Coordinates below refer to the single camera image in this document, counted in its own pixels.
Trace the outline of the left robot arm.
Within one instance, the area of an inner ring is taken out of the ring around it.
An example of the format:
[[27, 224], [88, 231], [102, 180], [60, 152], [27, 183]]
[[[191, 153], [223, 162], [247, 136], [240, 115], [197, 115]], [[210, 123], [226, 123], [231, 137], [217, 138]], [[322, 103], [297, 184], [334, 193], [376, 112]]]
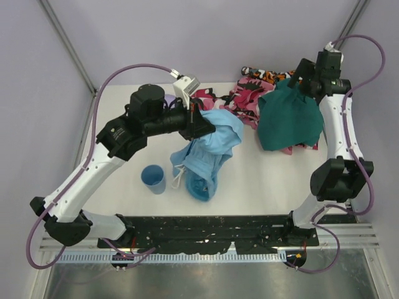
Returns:
[[215, 132], [192, 100], [198, 87], [187, 78], [176, 81], [173, 107], [167, 105], [165, 91], [158, 85], [142, 85], [131, 94], [125, 113], [108, 121], [94, 138], [86, 160], [52, 194], [31, 201], [53, 239], [70, 247], [86, 237], [124, 241], [133, 235], [132, 225], [122, 215], [93, 214], [82, 208], [114, 171], [147, 146], [149, 137], [177, 131], [193, 140]]

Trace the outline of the pink camouflage cloth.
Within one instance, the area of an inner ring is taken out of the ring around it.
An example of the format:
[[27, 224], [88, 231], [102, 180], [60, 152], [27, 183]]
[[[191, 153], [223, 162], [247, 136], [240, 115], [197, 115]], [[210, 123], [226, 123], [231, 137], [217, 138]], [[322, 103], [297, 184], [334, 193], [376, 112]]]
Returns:
[[[262, 80], [243, 77], [239, 79], [230, 91], [225, 96], [218, 96], [212, 88], [203, 88], [197, 90], [193, 94], [193, 98], [198, 98], [204, 106], [204, 110], [225, 109], [236, 115], [244, 124], [249, 125], [257, 132], [259, 122], [259, 107], [258, 100], [261, 96], [275, 89], [276, 85], [267, 83]], [[319, 142], [316, 147], [305, 147], [317, 150]], [[285, 154], [291, 154], [294, 147], [280, 150]]]

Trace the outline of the blue plastic cup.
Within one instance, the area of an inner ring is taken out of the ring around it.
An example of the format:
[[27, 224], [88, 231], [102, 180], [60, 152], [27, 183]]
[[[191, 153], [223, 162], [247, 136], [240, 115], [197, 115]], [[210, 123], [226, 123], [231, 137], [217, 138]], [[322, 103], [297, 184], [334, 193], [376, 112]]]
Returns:
[[159, 165], [148, 165], [141, 172], [143, 184], [154, 194], [160, 195], [165, 192], [166, 179], [165, 173]]

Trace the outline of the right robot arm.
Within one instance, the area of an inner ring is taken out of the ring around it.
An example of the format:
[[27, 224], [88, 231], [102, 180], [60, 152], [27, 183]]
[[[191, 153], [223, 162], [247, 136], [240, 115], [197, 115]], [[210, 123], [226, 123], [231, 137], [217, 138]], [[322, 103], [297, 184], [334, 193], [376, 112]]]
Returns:
[[316, 223], [327, 211], [358, 196], [370, 182], [374, 171], [358, 146], [352, 118], [352, 86], [342, 79], [342, 54], [321, 50], [317, 60], [302, 59], [288, 86], [298, 87], [315, 100], [324, 119], [327, 159], [310, 178], [310, 194], [297, 209], [290, 212], [285, 234], [309, 238]]

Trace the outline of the purple plastic plate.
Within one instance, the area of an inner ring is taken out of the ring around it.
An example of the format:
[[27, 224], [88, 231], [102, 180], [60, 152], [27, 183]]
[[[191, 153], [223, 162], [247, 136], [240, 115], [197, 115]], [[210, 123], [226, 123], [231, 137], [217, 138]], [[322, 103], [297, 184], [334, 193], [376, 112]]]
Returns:
[[174, 95], [165, 94], [163, 98], [163, 110], [168, 111], [174, 109], [176, 97]]

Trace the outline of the light blue cloth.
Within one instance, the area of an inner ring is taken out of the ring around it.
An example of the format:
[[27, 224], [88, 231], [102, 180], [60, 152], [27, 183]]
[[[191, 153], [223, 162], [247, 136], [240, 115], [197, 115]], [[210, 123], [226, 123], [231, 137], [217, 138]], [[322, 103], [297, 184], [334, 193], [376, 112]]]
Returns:
[[244, 138], [243, 122], [231, 112], [202, 111], [201, 115], [215, 127], [215, 132], [190, 141], [183, 149], [173, 153], [173, 183], [176, 189], [184, 182], [188, 193], [203, 202], [214, 197], [218, 188], [218, 172], [233, 157], [233, 148]]

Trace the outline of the teal green cloth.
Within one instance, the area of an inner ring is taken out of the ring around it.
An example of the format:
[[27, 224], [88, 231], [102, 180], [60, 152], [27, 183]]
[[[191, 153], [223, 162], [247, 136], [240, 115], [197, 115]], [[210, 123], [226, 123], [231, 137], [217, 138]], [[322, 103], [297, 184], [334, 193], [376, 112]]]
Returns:
[[302, 145], [316, 147], [324, 119], [313, 98], [288, 87], [289, 79], [276, 83], [273, 91], [258, 100], [257, 136], [265, 151], [280, 151]]

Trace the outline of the orange grey patterned cloth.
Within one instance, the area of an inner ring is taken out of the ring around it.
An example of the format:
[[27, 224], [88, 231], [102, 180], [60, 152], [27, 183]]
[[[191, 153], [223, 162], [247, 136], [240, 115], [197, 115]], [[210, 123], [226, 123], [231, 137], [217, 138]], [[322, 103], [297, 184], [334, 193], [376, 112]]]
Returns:
[[275, 72], [271, 70], [263, 70], [252, 67], [243, 67], [241, 74], [250, 78], [265, 81], [267, 83], [275, 85], [277, 82], [283, 81], [287, 78], [291, 78], [295, 74], [295, 70], [288, 72]]

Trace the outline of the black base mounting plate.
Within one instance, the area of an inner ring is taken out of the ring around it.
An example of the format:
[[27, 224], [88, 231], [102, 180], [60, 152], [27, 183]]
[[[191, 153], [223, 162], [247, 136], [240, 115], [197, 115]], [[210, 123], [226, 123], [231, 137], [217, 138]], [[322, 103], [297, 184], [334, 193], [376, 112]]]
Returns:
[[274, 253], [279, 247], [318, 246], [315, 229], [294, 227], [290, 216], [166, 216], [128, 217], [127, 237], [113, 242], [140, 252], [158, 254]]

